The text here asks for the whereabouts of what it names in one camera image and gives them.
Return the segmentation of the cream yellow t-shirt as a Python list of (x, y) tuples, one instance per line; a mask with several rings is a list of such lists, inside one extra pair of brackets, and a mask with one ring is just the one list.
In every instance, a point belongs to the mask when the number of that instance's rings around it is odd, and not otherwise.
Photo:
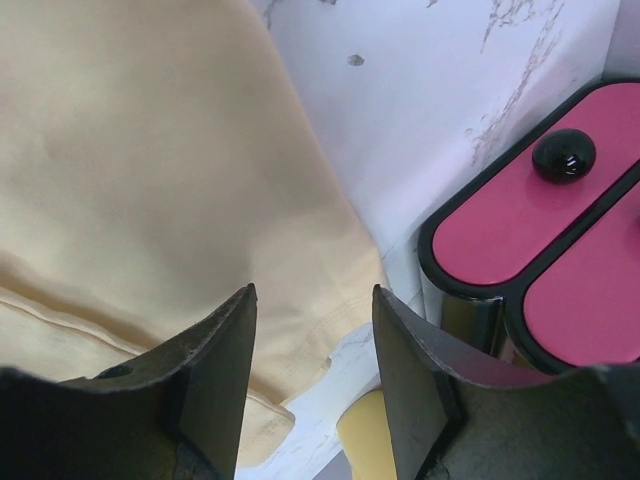
[(1, 358), (93, 375), (257, 290), (238, 462), (385, 275), (247, 1), (1, 5)]

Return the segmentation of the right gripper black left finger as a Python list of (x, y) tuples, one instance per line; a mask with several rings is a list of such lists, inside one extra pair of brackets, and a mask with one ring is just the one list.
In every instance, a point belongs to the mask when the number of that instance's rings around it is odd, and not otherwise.
[(1, 371), (5, 479), (230, 479), (237, 465), (257, 295), (98, 376)]

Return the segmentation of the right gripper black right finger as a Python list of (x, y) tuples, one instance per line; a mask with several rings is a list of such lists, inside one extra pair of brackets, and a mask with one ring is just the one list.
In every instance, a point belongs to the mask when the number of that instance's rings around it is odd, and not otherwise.
[(493, 358), (373, 290), (373, 332), (401, 479), (635, 479), (639, 368), (549, 376)]

